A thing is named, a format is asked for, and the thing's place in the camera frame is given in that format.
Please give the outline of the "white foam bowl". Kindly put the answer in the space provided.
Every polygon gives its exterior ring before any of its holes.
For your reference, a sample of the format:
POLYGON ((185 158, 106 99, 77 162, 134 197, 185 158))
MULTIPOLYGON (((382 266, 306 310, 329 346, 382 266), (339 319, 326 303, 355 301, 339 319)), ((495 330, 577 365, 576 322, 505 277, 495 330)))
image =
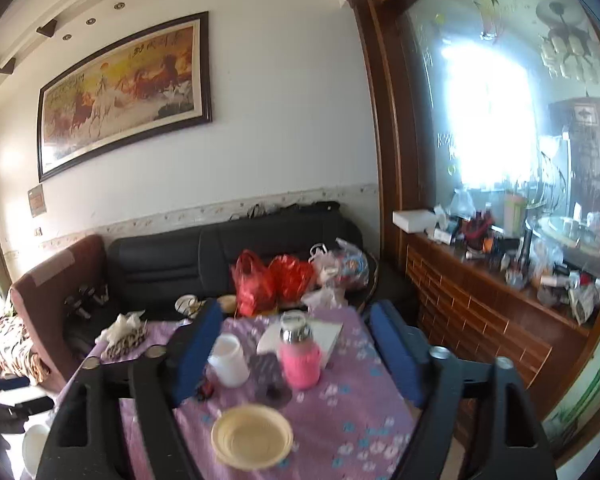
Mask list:
POLYGON ((33 425, 24 433, 21 447, 23 468, 31 479, 36 478, 49 434, 50 427, 45 424, 33 425))

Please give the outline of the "small beige plastic bowl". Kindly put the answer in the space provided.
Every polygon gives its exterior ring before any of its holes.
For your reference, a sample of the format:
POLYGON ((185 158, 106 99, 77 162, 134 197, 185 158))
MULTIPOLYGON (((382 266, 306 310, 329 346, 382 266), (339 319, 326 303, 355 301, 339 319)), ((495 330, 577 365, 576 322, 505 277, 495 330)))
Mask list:
POLYGON ((225 411, 210 436, 215 456, 243 471, 268 469, 284 460, 294 444, 294 432, 278 411, 262 404, 242 404, 225 411))

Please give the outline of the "patterned blanket seat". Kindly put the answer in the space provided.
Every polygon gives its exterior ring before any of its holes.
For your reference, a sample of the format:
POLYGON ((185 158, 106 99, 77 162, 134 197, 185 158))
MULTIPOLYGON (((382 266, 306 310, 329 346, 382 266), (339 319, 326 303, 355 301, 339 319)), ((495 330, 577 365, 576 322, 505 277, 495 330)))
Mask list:
POLYGON ((28 378, 33 385, 50 377, 50 369, 33 349, 33 340, 19 315, 0 318, 0 371, 28 378))

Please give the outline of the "white cloth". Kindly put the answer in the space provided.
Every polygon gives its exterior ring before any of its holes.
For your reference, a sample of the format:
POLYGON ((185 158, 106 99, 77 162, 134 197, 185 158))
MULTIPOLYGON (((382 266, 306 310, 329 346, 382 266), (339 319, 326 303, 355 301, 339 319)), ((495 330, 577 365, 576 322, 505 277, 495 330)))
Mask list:
POLYGON ((126 336, 137 335, 144 326, 140 319, 143 314, 143 311, 119 314, 116 320, 96 337, 96 344, 105 341, 108 346, 113 346, 126 336))

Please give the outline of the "wooden sideboard cabinet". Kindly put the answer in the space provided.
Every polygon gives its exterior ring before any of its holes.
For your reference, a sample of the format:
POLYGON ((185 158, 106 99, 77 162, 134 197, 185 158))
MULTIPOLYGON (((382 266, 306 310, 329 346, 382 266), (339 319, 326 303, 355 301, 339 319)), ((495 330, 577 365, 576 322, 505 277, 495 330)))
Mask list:
POLYGON ((420 301, 418 327, 428 340, 462 359, 510 359, 536 414, 550 414, 567 391, 590 331, 460 261, 450 248, 422 235, 403 239, 405 273, 420 301))

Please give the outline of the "white plastic jar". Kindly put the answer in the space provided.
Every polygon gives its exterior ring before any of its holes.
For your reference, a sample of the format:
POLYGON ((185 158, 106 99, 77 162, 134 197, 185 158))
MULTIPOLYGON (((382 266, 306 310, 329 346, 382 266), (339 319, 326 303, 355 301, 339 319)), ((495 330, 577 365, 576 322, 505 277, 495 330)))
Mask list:
POLYGON ((216 338, 208 363, 226 388, 241 387, 250 375, 242 344, 233 334, 222 334, 216 338))

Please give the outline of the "black leather sofa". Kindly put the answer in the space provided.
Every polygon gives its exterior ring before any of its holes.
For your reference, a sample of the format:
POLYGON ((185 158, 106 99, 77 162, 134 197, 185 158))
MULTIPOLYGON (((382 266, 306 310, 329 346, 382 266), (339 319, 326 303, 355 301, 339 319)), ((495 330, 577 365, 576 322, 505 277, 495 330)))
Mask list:
POLYGON ((102 330, 119 314, 143 313, 147 321, 179 321, 175 301, 184 295, 216 298, 235 291, 230 268, 246 249, 264 263, 290 255, 308 260, 310 249, 338 247, 341 238, 358 248, 364 238, 336 202, 290 206, 258 218, 192 226, 176 231, 118 238, 106 251, 104 274, 95 286, 82 284, 81 309, 64 324, 65 342, 86 356, 102 330))

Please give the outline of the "black phone stand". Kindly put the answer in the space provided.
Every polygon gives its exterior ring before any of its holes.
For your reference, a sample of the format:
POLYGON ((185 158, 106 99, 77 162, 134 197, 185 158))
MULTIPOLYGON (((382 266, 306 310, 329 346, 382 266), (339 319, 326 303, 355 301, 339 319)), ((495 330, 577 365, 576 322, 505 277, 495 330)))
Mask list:
POLYGON ((249 359, 249 368, 258 403, 282 408, 291 401, 291 388, 274 352, 255 354, 249 359))

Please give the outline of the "purple floral tablecloth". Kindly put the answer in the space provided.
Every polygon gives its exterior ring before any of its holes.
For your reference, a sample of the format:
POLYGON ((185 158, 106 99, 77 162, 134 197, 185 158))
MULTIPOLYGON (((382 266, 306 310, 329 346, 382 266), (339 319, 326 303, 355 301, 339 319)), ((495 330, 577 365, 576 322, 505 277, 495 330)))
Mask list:
MULTIPOLYGON (((317 385, 291 388, 291 401, 273 408, 290 423, 294 444, 284 460, 268 469, 238 470, 215 456, 210 436, 218 418, 230 408, 260 403, 250 375, 241 387, 226 388, 207 360, 195 395, 174 410, 201 479, 392 479, 414 431, 414 419, 355 310, 325 310, 322 318, 342 323, 342 331, 317 385)), ((249 367, 261 335, 275 322, 275 318, 223 318, 220 335, 239 339, 249 367)), ((137 358, 153 344, 166 344, 186 324, 151 324, 147 341, 123 361, 137 358)), ((133 459, 132 479, 155 479, 133 402, 123 400, 121 411, 133 459)))

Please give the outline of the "pink sleeved thermos bottle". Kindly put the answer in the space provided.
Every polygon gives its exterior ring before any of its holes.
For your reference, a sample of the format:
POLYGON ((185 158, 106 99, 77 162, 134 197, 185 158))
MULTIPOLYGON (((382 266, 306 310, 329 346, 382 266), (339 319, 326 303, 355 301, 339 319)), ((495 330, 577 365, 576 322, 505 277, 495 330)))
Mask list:
POLYGON ((280 317, 279 361, 288 385, 308 390, 321 377, 322 352, 313 338, 308 319, 301 311, 288 311, 280 317))

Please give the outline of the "red plastic bag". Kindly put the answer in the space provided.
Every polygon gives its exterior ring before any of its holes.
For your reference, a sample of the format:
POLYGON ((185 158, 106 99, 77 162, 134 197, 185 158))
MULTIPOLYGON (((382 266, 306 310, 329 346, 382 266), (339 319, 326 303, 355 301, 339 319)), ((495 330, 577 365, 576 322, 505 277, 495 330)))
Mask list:
POLYGON ((239 255, 230 274, 236 292, 237 314, 243 318, 298 304, 315 283, 314 267, 309 261, 282 255, 265 264, 251 250, 239 255))

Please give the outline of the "colourful plastic bag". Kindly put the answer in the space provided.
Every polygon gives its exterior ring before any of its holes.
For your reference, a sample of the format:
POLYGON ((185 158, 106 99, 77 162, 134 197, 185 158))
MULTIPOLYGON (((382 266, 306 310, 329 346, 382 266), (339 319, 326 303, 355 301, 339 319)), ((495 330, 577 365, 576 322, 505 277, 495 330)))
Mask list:
POLYGON ((313 266, 317 286, 342 290, 366 287, 370 264, 365 252, 339 237, 335 243, 335 249, 328 249, 325 244, 316 244, 310 249, 309 263, 313 266))

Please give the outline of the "white box on sideboard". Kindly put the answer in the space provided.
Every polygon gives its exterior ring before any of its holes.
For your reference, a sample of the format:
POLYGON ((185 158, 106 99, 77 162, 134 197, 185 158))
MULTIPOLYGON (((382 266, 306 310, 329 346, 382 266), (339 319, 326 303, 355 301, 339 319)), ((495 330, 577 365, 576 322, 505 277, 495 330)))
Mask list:
POLYGON ((393 211, 392 222, 403 232, 412 234, 434 229, 438 217, 428 209, 400 210, 393 211))

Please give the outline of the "framed horse painting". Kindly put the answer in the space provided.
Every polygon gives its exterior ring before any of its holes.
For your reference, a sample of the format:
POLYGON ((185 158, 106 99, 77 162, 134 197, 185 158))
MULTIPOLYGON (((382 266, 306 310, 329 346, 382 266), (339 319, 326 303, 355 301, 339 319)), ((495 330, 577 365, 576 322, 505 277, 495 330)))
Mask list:
POLYGON ((69 67, 38 95, 38 180, 212 121, 210 15, 148 27, 69 67))

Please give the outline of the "small wall plaque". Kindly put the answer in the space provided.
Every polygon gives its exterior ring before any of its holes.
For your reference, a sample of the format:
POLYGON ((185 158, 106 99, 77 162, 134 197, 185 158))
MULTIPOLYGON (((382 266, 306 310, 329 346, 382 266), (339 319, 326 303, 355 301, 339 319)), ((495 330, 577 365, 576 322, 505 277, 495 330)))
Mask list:
POLYGON ((46 213, 46 203, 42 183, 28 191, 28 202, 32 218, 36 218, 41 214, 46 213))

